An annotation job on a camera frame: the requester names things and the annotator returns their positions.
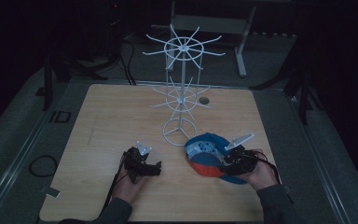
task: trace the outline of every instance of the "baseball cap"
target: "baseball cap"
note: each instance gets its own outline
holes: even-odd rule
[[[214,133],[195,136],[185,143],[186,159],[199,175],[219,177],[234,184],[245,184],[246,181],[227,175],[219,168],[227,164],[224,158],[228,155],[225,149],[228,144],[228,140]]]

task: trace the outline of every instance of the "spinning rack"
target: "spinning rack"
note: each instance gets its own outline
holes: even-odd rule
[[[170,119],[165,123],[162,134],[169,142],[170,144],[174,146],[183,146],[185,143],[174,143],[172,139],[170,139],[170,136],[172,136],[173,133],[179,132],[183,134],[187,139],[190,139],[192,136],[197,135],[197,128],[195,124],[190,120],[183,117],[183,113],[188,113],[190,117],[196,121],[194,116],[191,113],[191,110],[196,107],[196,105],[209,107],[207,105],[202,105],[197,102],[198,95],[204,91],[207,91],[209,87],[207,87],[203,91],[199,91],[199,85],[200,85],[200,71],[202,70],[201,62],[202,62],[202,55],[204,53],[211,54],[214,56],[222,56],[225,55],[225,53],[212,53],[209,51],[206,51],[203,47],[204,44],[214,42],[218,39],[220,39],[221,36],[217,37],[216,39],[199,42],[199,40],[193,38],[194,35],[199,31],[199,28],[193,33],[191,37],[187,36],[178,36],[176,32],[173,30],[171,26],[172,33],[174,34],[174,38],[163,41],[156,39],[151,36],[147,36],[148,38],[158,41],[160,43],[164,44],[164,50],[156,51],[156,52],[150,52],[145,53],[145,55],[154,55],[154,54],[160,54],[165,53],[165,59],[166,59],[166,91],[159,91],[156,88],[153,88],[154,91],[157,91],[161,94],[165,94],[165,103],[160,105],[152,105],[153,107],[157,106],[163,106],[167,105],[173,112],[170,117]],[[169,77],[169,68],[173,66],[173,63],[175,61],[182,62],[182,76],[181,76],[181,83],[175,84],[172,80],[172,77]],[[197,78],[197,84],[195,88],[193,88],[194,91],[192,91],[189,87],[191,85],[191,82],[193,80],[193,77],[190,79],[190,81],[186,84],[186,62],[193,62],[199,72],[198,72],[198,78]],[[171,128],[171,124],[177,122],[177,125],[174,125],[173,128]],[[185,125],[189,125],[191,128],[190,130],[185,128]]]

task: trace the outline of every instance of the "wooden tabletop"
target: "wooden tabletop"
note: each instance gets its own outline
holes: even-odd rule
[[[165,92],[165,87],[156,88]],[[208,89],[198,97],[207,97],[209,107],[194,107],[191,114],[196,120],[189,113],[183,114],[195,123],[197,134],[216,133],[231,141],[254,133],[255,137],[242,145],[247,149],[262,148],[268,160],[275,163],[250,91]],[[61,195],[46,197],[40,218],[95,219],[121,155],[141,141],[153,148],[147,163],[162,161],[162,167],[161,174],[148,181],[133,205],[130,221],[262,220],[259,199],[249,185],[198,175],[188,165],[184,148],[164,139],[162,130],[172,109],[152,105],[165,102],[165,95],[151,86],[90,86],[51,183]],[[173,137],[186,142],[180,133]]]

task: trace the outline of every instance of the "hand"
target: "hand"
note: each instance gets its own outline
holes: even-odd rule
[[[148,178],[149,176],[141,176],[137,179],[136,184],[132,184],[130,177],[127,175],[127,170],[123,167],[118,174],[118,182],[113,189],[112,198],[119,198],[132,204]]]
[[[260,153],[256,153],[257,157],[264,159]],[[238,178],[247,181],[255,190],[264,189],[273,185],[277,185],[278,181],[272,168],[265,162],[259,161],[255,169],[251,173],[239,175]]]

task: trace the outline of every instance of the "dark background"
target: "dark background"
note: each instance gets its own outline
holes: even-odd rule
[[[100,35],[90,35],[104,29],[106,21],[126,21],[140,34],[150,23],[170,22],[169,1],[92,2],[95,5],[85,0],[0,1],[0,116],[22,84],[43,66],[49,43],[92,59],[106,54],[106,46],[93,39]],[[183,2],[178,10],[190,14],[222,8],[215,1]],[[240,16],[235,7],[240,2],[230,1],[222,14]],[[358,170],[358,1],[309,2],[258,3],[252,32],[298,35],[291,52],[295,57],[289,55],[286,64],[310,69],[311,84]],[[113,14],[106,7],[113,7]],[[110,51],[119,48],[117,42],[110,44]]]

